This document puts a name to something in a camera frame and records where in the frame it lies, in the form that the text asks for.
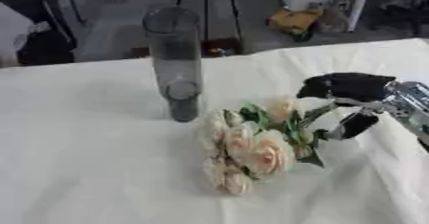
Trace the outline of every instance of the white rose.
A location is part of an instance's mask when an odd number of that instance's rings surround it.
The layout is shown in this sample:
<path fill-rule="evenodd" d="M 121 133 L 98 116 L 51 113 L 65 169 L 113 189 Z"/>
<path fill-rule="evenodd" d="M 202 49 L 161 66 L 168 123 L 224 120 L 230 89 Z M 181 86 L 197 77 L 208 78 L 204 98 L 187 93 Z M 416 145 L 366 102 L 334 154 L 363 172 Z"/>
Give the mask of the white rose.
<path fill-rule="evenodd" d="M 300 112 L 298 104 L 295 100 L 275 99 L 271 101 L 266 112 L 272 123 L 283 123 L 284 121 L 290 119 L 290 116 L 294 110 L 298 110 Z"/>
<path fill-rule="evenodd" d="M 226 166 L 223 159 L 206 159 L 204 172 L 212 186 L 217 190 L 242 195 L 252 189 L 252 179 L 235 166 Z"/>
<path fill-rule="evenodd" d="M 243 164 L 245 157 L 247 157 L 257 130 L 258 125 L 256 123 L 246 122 L 230 128 L 226 132 L 224 142 L 228 154 L 239 164 Z"/>
<path fill-rule="evenodd" d="M 295 163 L 292 146 L 278 130 L 261 132 L 255 137 L 246 166 L 257 176 L 269 176 L 290 170 Z"/>
<path fill-rule="evenodd" d="M 302 146 L 294 146 L 295 157 L 297 159 L 304 159 L 313 153 L 312 149 L 309 147 L 314 140 L 313 133 L 309 130 L 305 130 L 303 140 Z"/>
<path fill-rule="evenodd" d="M 223 139 L 229 126 L 226 123 L 223 109 L 211 112 L 204 123 L 207 137 L 213 142 L 219 142 Z"/>
<path fill-rule="evenodd" d="M 209 182 L 217 190 L 225 190 L 225 162 L 223 159 L 207 158 L 203 165 Z"/>
<path fill-rule="evenodd" d="M 243 195 L 252 190 L 253 181 L 242 172 L 227 174 L 225 190 L 234 195 Z"/>
<path fill-rule="evenodd" d="M 224 110 L 224 117 L 226 124 L 230 127 L 234 127 L 243 123 L 243 118 L 236 111 Z"/>
<path fill-rule="evenodd" d="M 206 133 L 202 130 L 197 132 L 197 139 L 200 144 L 203 145 L 204 151 L 208 156 L 217 156 L 219 155 L 218 142 L 212 141 L 207 137 Z"/>

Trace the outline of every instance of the tripod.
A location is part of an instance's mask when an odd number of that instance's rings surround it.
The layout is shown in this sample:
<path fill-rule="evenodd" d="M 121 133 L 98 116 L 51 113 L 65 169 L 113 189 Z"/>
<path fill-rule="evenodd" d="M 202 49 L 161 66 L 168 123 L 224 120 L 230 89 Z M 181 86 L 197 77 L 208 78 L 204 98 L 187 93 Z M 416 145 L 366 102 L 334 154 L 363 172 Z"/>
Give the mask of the tripod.
<path fill-rule="evenodd" d="M 234 22 L 236 26 L 237 31 L 237 37 L 238 42 L 240 45 L 242 45 L 243 37 L 242 37 L 242 31 L 241 26 L 239 24 L 239 11 L 237 7 L 236 0 L 230 0 L 231 2 L 231 9 L 233 11 L 234 15 Z M 204 0 L 204 42 L 207 43 L 209 41 L 209 17 L 210 17 L 210 11 L 209 11 L 209 0 Z M 182 4 L 182 0 L 176 0 L 176 5 L 180 6 Z"/>

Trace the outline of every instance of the flower stem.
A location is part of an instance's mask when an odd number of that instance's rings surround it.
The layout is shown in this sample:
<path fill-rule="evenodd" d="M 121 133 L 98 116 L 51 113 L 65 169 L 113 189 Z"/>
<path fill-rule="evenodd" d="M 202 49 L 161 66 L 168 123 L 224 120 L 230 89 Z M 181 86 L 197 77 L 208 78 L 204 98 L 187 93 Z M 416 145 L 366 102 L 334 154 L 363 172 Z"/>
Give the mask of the flower stem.
<path fill-rule="evenodd" d="M 317 119 L 324 116 L 326 113 L 336 109 L 337 107 L 338 106 L 335 104 L 335 102 L 332 102 L 330 104 L 305 112 L 304 119 L 301 121 L 301 126 L 309 127 Z"/>

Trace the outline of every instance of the floor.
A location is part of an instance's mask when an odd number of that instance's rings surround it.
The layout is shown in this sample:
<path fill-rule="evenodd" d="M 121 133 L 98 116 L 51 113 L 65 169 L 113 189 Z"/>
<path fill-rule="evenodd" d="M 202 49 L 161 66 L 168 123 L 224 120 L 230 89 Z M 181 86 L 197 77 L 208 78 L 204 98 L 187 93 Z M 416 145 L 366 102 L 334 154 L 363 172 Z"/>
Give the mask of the floor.
<path fill-rule="evenodd" d="M 87 24 L 78 23 L 68 0 L 60 0 L 65 16 L 78 37 L 77 61 L 122 59 L 132 48 L 145 47 L 147 40 L 142 19 L 148 9 L 173 5 L 175 0 L 78 0 Z M 183 6 L 202 15 L 203 0 L 184 0 Z M 382 28 L 370 31 L 365 22 L 371 14 L 364 12 L 354 33 L 316 34 L 306 43 L 295 43 L 290 36 L 269 30 L 264 20 L 282 7 L 280 0 L 237 0 L 246 54 L 299 46 L 366 42 L 410 37 L 406 31 Z M 212 0 L 210 38 L 235 35 L 234 18 L 229 0 Z"/>

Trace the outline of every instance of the white cloth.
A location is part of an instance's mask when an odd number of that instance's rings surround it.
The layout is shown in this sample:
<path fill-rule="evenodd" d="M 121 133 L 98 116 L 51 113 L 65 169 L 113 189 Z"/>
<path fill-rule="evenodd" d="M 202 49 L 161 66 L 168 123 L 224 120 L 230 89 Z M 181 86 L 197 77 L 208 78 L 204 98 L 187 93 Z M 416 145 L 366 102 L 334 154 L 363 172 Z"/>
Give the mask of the white cloth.
<path fill-rule="evenodd" d="M 0 3 L 0 67 L 18 65 L 16 52 L 27 41 L 32 20 Z"/>
<path fill-rule="evenodd" d="M 202 113 L 293 95 L 329 72 L 429 83 L 428 57 L 412 39 L 205 59 Z M 4 69 L 0 95 L 0 223 L 429 223 L 428 155 L 387 115 L 355 140 L 324 143 L 326 169 L 298 164 L 230 197 L 204 177 L 198 120 L 168 119 L 147 59 Z"/>

